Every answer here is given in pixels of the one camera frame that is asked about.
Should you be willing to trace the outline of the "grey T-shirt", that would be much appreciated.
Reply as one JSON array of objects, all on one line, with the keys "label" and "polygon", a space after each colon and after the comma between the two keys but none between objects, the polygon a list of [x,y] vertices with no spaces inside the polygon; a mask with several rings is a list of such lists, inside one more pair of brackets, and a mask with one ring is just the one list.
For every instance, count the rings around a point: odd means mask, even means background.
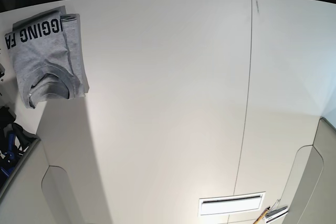
[{"label": "grey T-shirt", "polygon": [[25,107],[88,93],[79,14],[57,7],[15,23],[4,38]]}]

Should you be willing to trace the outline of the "blue clamp tool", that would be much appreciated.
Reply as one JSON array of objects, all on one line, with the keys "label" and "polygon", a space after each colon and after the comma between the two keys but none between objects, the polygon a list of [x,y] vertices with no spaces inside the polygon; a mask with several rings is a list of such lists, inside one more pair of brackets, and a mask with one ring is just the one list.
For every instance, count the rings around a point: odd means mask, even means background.
[{"label": "blue clamp tool", "polygon": [[8,178],[16,165],[16,155],[14,153],[16,135],[13,131],[7,135],[7,150],[4,152],[5,157],[1,160],[1,172]]}]

